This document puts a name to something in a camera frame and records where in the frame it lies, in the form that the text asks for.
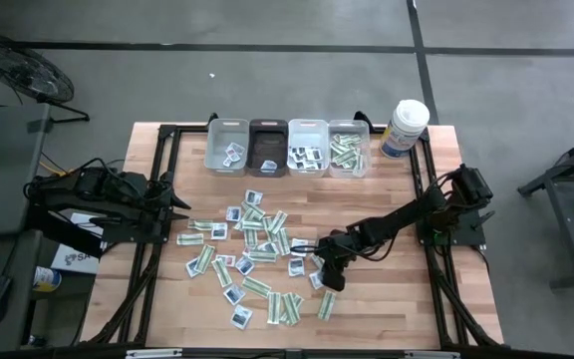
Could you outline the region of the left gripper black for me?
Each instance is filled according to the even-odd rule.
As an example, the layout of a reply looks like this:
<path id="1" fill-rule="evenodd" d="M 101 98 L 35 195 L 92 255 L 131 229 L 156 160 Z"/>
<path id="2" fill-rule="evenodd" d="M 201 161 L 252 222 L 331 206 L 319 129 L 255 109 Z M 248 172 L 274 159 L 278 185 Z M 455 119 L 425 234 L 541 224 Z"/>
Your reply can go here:
<path id="1" fill-rule="evenodd" d="M 178 197 L 173 186 L 174 172 L 163 173 L 159 180 L 148 180 L 143 174 L 135 174 L 135 187 L 140 193 L 138 207 L 140 209 L 136 224 L 153 224 L 159 221 L 171 222 L 188 219 L 188 216 L 177 213 L 171 208 L 164 208 L 161 200 L 182 209 L 191 206 Z"/>

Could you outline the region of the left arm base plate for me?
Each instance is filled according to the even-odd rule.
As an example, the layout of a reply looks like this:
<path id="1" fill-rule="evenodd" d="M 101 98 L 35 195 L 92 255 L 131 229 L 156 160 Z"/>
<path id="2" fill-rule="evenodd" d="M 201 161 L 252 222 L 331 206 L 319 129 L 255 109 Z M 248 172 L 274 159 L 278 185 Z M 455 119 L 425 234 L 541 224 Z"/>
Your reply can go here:
<path id="1" fill-rule="evenodd" d="M 159 223 L 138 223 L 118 221 L 116 218 L 95 219 L 94 223 L 103 229 L 102 240 L 106 242 L 131 242 L 160 244 L 168 240 Z"/>

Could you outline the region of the white and blue can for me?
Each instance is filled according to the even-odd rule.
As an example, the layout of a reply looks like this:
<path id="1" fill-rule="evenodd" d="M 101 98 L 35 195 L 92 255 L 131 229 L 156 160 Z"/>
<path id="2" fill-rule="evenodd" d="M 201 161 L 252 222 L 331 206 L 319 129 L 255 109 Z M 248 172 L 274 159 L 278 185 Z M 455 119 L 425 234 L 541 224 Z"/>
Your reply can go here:
<path id="1" fill-rule="evenodd" d="M 36 266 L 33 277 L 33 290 L 36 292 L 50 293 L 58 289 L 62 282 L 62 274 L 52 268 Z"/>

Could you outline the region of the white printed cardboard box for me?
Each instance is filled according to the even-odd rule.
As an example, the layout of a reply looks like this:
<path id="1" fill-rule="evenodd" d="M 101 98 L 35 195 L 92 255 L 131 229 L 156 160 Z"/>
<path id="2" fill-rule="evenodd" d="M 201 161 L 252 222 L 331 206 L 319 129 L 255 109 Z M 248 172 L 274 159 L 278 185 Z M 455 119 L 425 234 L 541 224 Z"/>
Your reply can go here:
<path id="1" fill-rule="evenodd" d="M 93 215 L 73 212 L 71 221 L 79 228 L 93 233 L 96 237 L 103 235 L 103 229 L 92 224 Z M 77 272 L 84 274 L 96 274 L 99 268 L 99 260 L 65 244 L 60 244 L 53 258 L 51 268 L 61 271 Z"/>

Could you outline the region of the dark grey plastic bin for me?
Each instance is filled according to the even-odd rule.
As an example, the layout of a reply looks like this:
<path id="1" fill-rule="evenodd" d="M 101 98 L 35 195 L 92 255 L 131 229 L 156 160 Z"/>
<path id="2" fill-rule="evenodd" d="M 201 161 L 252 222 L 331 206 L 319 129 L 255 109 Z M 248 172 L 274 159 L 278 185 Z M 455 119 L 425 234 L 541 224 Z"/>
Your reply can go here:
<path id="1" fill-rule="evenodd" d="M 287 170 L 288 124 L 285 120 L 254 119 L 249 123 L 246 168 L 259 178 L 281 178 Z M 262 164 L 277 164 L 275 172 L 263 172 Z"/>

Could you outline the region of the white plastic bin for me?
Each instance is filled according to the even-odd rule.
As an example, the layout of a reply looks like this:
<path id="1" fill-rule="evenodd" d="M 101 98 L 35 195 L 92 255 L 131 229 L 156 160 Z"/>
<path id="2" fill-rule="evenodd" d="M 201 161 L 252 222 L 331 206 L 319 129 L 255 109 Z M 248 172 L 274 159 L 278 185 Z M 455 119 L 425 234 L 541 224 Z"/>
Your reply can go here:
<path id="1" fill-rule="evenodd" d="M 288 131 L 287 167 L 290 175 L 294 177 L 321 178 L 327 171 L 330 161 L 328 123 L 324 120 L 293 119 L 288 123 Z M 289 156 L 289 150 L 299 147 L 320 148 L 322 157 L 318 160 L 310 161 L 323 161 L 325 168 L 323 170 L 295 169 L 292 158 Z"/>

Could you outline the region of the disinfecting wipes canister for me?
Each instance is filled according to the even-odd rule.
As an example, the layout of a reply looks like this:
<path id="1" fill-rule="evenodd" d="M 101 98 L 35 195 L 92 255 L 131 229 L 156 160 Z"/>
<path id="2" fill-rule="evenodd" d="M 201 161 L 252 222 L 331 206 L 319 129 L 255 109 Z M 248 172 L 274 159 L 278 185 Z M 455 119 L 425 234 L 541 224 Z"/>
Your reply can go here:
<path id="1" fill-rule="evenodd" d="M 405 156 L 425 131 L 430 118 L 430 110 L 423 102 L 400 100 L 381 137 L 383 155 L 388 158 Z"/>

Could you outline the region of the light grey plastic bin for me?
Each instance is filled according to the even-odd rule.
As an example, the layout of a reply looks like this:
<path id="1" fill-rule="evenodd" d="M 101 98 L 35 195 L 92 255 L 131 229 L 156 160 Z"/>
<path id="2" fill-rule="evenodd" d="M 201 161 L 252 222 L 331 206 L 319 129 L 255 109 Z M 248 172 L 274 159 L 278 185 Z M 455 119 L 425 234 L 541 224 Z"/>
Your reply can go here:
<path id="1" fill-rule="evenodd" d="M 249 122 L 243 119 L 215 119 L 208 126 L 204 166 L 216 176 L 243 177 L 246 173 Z M 245 148 L 239 154 L 241 160 L 232 162 L 230 168 L 223 165 L 229 155 L 236 153 L 229 145 L 237 143 Z"/>

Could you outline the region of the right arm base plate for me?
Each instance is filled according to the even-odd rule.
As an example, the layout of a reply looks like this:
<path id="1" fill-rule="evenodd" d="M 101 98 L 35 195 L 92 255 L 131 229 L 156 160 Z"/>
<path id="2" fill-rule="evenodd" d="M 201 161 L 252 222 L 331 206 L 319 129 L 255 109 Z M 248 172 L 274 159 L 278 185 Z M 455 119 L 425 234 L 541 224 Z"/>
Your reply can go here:
<path id="1" fill-rule="evenodd" d="M 426 219 L 416 223 L 421 245 L 479 246 L 486 244 L 482 225 L 489 214 L 481 215 L 478 210 L 463 213 L 458 223 L 448 229 L 436 229 Z"/>

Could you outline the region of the grey desk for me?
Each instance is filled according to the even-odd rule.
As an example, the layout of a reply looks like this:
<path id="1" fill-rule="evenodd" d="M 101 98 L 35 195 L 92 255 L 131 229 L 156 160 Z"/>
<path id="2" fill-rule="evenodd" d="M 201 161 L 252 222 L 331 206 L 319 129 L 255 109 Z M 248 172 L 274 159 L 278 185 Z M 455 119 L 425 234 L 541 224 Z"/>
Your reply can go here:
<path id="1" fill-rule="evenodd" d="M 0 107 L 0 235 L 24 226 L 23 187 L 37 172 L 49 118 L 47 105 Z"/>
<path id="2" fill-rule="evenodd" d="M 0 275 L 11 278 L 6 311 L 0 321 L 0 351 L 18 350 L 27 339 L 26 322 L 42 233 L 29 230 L 0 236 Z"/>

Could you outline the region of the black floor fan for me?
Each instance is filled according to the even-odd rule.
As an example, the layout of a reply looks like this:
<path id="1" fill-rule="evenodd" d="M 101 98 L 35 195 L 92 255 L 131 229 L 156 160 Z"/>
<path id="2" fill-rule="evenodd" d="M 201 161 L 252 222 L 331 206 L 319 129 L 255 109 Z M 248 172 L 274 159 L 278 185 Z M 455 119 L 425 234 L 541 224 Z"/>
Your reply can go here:
<path id="1" fill-rule="evenodd" d="M 16 95 L 23 94 L 38 104 L 47 104 L 76 114 L 53 120 L 55 123 L 88 122 L 90 116 L 66 103 L 75 97 L 72 80 L 54 63 L 38 52 L 24 48 L 13 39 L 0 35 L 0 82 Z"/>

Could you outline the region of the clear plastic bin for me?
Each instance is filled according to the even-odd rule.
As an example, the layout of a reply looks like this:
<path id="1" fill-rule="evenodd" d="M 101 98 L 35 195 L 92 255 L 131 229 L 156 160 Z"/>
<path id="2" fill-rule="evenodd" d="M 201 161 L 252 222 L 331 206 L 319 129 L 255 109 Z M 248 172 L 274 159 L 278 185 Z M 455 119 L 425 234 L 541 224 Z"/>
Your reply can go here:
<path id="1" fill-rule="evenodd" d="M 370 129 L 369 126 L 359 120 L 332 120 L 328 124 L 328 132 L 329 132 L 329 149 L 330 149 L 330 164 L 329 164 L 329 173 L 333 178 L 363 178 L 367 171 L 370 168 L 370 161 L 371 161 L 371 138 L 370 138 Z M 365 157 L 365 167 L 364 167 L 364 175 L 362 177 L 355 177 L 353 175 L 353 167 L 355 165 L 356 160 L 351 161 L 350 164 L 352 167 L 349 170 L 336 170 L 331 167 L 331 161 L 336 154 L 330 148 L 330 144 L 335 142 L 333 137 L 336 134 L 340 135 L 359 135 L 362 138 L 362 141 L 359 144 L 348 145 L 344 146 L 348 149 L 348 151 L 357 151 L 359 155 L 363 155 Z"/>

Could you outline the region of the black desk support beam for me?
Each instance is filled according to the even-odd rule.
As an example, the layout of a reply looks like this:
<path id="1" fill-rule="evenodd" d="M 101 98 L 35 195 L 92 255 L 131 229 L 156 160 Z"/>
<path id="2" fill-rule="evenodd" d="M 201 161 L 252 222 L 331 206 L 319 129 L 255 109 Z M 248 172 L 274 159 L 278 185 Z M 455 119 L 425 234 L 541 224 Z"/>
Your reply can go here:
<path id="1" fill-rule="evenodd" d="M 40 206 L 28 208 L 26 226 L 29 229 L 40 230 L 48 239 L 67 245 L 91 257 L 101 258 L 103 255 L 101 240 L 93 233 L 57 218 Z"/>

